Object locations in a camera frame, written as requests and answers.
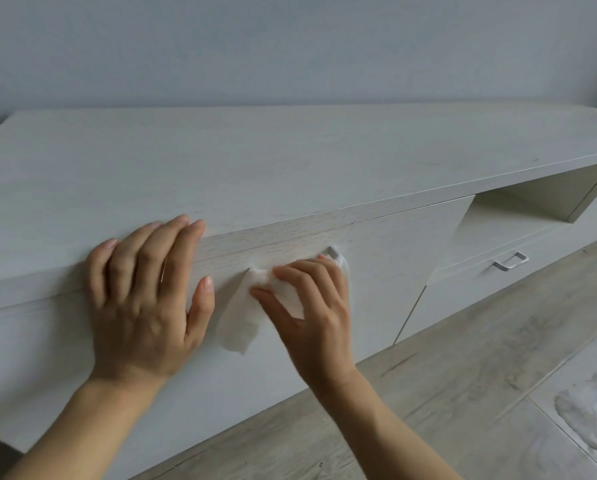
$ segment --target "cabinet handle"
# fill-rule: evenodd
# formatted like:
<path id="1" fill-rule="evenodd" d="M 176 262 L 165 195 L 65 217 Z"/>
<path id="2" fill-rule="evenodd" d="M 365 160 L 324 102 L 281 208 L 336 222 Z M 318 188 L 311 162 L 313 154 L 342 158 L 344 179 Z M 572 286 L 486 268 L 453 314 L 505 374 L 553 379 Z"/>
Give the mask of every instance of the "cabinet handle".
<path id="1" fill-rule="evenodd" d="M 525 264 L 527 261 L 529 261 L 529 258 L 527 256 L 525 256 L 525 254 L 523 254 L 520 251 L 516 251 L 514 256 L 520 258 L 520 262 L 513 264 L 512 266 L 505 266 L 504 264 L 501 264 L 498 261 L 494 261 L 494 266 L 496 266 L 501 271 L 509 271 L 509 270 L 514 269 L 515 267 L 520 266 L 521 264 Z"/>

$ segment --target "white tissue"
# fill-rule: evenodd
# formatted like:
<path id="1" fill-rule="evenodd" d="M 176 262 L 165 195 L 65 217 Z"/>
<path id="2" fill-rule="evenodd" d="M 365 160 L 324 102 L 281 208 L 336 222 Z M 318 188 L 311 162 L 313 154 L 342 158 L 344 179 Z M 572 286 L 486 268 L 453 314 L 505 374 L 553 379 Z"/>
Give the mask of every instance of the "white tissue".
<path id="1" fill-rule="evenodd" d="M 349 277 L 347 260 L 335 247 L 329 247 L 325 254 Z M 276 278 L 269 269 L 249 268 L 218 319 L 216 328 L 218 343 L 223 348 L 242 355 L 256 338 L 261 323 L 268 319 L 258 301 L 250 295 L 250 288 L 254 286 L 270 288 L 292 316 L 303 318 L 303 305 L 292 285 Z"/>

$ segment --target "open compartment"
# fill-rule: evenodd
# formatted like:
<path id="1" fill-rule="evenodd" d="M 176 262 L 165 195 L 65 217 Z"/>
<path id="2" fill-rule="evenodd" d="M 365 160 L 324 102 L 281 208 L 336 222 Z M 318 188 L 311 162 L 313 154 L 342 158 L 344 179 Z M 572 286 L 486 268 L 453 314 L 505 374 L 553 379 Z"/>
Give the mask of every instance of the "open compartment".
<path id="1" fill-rule="evenodd" d="M 435 271 L 470 266 L 571 225 L 597 195 L 597 164 L 477 194 Z"/>

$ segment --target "drawer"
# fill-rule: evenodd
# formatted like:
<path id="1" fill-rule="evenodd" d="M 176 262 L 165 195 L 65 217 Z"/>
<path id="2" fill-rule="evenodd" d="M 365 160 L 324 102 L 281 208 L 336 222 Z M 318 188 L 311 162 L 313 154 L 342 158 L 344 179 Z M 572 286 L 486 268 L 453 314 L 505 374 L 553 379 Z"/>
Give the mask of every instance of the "drawer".
<path id="1" fill-rule="evenodd" d="M 219 316 L 250 266 L 310 257 L 335 244 L 350 263 L 352 340 L 362 360 L 389 347 L 471 197 L 201 260 Z M 0 439 L 27 450 L 92 366 L 80 292 L 0 310 Z M 107 476 L 125 479 L 294 395 L 305 384 L 270 323 L 241 356 L 222 349 L 212 321 L 192 360 L 157 398 Z"/>
<path id="2" fill-rule="evenodd" d="M 569 248 L 566 244 L 561 245 L 563 238 L 567 237 L 572 230 L 571 225 L 560 226 L 550 233 L 509 248 L 457 273 L 448 275 L 447 270 L 433 273 L 397 342 L 411 337 L 578 249 L 578 247 Z M 515 255 L 518 251 L 529 260 L 521 264 L 521 259 Z M 509 271 L 502 271 L 494 266 L 495 261 L 505 266 L 517 266 Z"/>

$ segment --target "person's left hand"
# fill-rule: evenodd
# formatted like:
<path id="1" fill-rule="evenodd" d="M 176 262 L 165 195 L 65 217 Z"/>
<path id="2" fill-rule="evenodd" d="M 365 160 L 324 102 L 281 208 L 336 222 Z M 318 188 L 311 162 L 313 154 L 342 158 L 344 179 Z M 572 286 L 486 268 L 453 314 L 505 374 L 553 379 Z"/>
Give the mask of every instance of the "person's left hand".
<path id="1" fill-rule="evenodd" d="M 210 276 L 186 295 L 205 222 L 186 215 L 110 239 L 87 257 L 95 365 L 91 379 L 158 392 L 198 348 L 214 311 Z"/>

